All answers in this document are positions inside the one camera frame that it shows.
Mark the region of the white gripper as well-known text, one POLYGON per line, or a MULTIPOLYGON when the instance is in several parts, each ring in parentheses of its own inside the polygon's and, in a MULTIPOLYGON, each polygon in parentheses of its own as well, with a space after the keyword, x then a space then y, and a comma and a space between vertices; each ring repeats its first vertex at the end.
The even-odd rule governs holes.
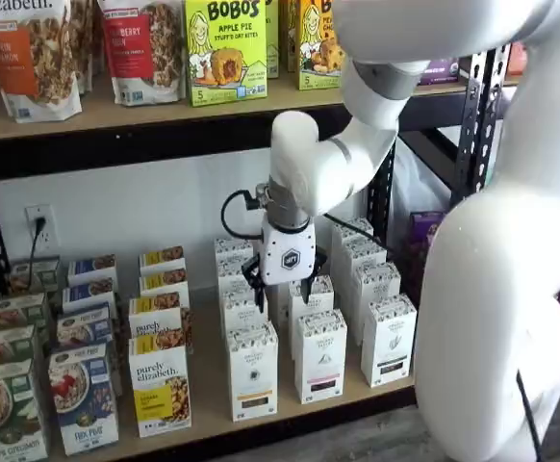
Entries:
POLYGON ((297 233, 285 233, 265 223, 262 231, 259 255, 242 264, 242 275, 254 291, 259 311, 265 311, 265 286, 296 280, 301 280, 301 296, 308 304, 313 283, 327 261, 325 251, 316 250, 315 225, 309 223, 297 233))

